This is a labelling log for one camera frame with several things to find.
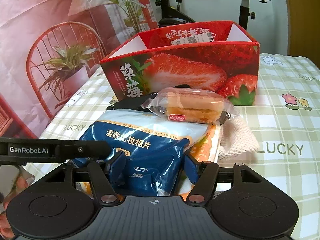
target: human hand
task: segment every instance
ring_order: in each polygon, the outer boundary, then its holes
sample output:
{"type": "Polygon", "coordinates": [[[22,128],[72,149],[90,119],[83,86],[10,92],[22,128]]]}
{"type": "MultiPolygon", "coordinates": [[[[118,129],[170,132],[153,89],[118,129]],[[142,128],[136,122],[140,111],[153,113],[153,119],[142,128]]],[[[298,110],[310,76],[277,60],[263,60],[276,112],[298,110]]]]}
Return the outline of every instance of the human hand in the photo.
{"type": "MultiPolygon", "coordinates": [[[[9,195],[7,195],[4,198],[3,201],[3,207],[6,210],[8,207],[9,202],[18,195],[22,190],[26,189],[28,187],[28,182],[22,177],[19,176],[16,182],[16,188],[14,191],[12,191],[9,195]]],[[[10,227],[10,224],[7,220],[7,216],[5,212],[0,214],[0,234],[7,238],[14,237],[14,233],[12,232],[12,229],[10,227]]]]}

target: white flower pot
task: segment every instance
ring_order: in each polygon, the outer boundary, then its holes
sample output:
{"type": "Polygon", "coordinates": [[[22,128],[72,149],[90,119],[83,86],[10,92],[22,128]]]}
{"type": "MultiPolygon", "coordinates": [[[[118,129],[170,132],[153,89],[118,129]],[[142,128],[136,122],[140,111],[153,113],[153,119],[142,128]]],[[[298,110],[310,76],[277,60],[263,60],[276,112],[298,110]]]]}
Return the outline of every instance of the white flower pot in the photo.
{"type": "Polygon", "coordinates": [[[74,95],[78,91],[78,89],[87,82],[88,79],[89,77],[87,69],[85,66],[83,66],[63,82],[65,92],[68,93],[69,91],[72,95],[74,95]]]}

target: exercise bike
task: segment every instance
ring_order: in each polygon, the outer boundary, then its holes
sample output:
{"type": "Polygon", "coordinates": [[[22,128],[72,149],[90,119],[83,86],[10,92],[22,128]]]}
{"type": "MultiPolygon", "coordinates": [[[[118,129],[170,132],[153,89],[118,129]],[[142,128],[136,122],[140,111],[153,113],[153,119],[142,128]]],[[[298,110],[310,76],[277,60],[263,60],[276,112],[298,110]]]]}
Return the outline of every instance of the exercise bike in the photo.
{"type": "MultiPolygon", "coordinates": [[[[194,19],[180,11],[182,1],[183,0],[176,0],[178,3],[177,8],[172,7],[169,0],[156,1],[156,6],[161,6],[162,19],[158,22],[159,27],[196,22],[194,19]]],[[[249,17],[253,20],[256,17],[254,12],[249,12],[249,1],[250,0],[242,0],[240,6],[239,25],[245,30],[248,27],[249,17]]],[[[261,3],[267,3],[267,1],[271,0],[260,0],[261,3]]]]}

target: red label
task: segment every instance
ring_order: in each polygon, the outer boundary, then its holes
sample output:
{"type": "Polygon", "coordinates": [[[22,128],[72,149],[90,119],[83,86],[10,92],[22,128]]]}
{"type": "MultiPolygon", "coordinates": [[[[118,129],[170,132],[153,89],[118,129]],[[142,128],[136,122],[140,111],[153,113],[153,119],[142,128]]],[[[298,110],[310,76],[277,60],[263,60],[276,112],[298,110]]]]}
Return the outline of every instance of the red label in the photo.
{"type": "Polygon", "coordinates": [[[186,120],[186,116],[184,114],[170,114],[168,120],[184,122],[186,120]]]}

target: strawberry image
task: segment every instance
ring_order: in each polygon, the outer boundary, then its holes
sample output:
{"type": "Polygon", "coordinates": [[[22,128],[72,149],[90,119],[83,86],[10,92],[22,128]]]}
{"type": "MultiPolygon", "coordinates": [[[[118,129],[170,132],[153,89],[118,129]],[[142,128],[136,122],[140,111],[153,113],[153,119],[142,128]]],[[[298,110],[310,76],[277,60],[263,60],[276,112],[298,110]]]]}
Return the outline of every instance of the strawberry image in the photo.
{"type": "Polygon", "coordinates": [[[227,79],[226,72],[215,65],[167,53],[156,54],[145,63],[150,63],[143,71],[150,92],[182,84],[196,89],[217,91],[227,79]]]}
{"type": "Polygon", "coordinates": [[[252,45],[224,45],[206,47],[202,50],[206,62],[215,64],[225,70],[229,76],[233,76],[237,71],[255,66],[258,72],[259,52],[257,47],[252,45]]]}
{"type": "Polygon", "coordinates": [[[232,77],[237,74],[258,74],[259,48],[254,45],[215,45],[175,49],[172,54],[209,63],[222,68],[232,77]]]}
{"type": "Polygon", "coordinates": [[[255,75],[239,74],[229,78],[217,93],[235,106],[252,106],[257,82],[258,77],[255,75]]]}

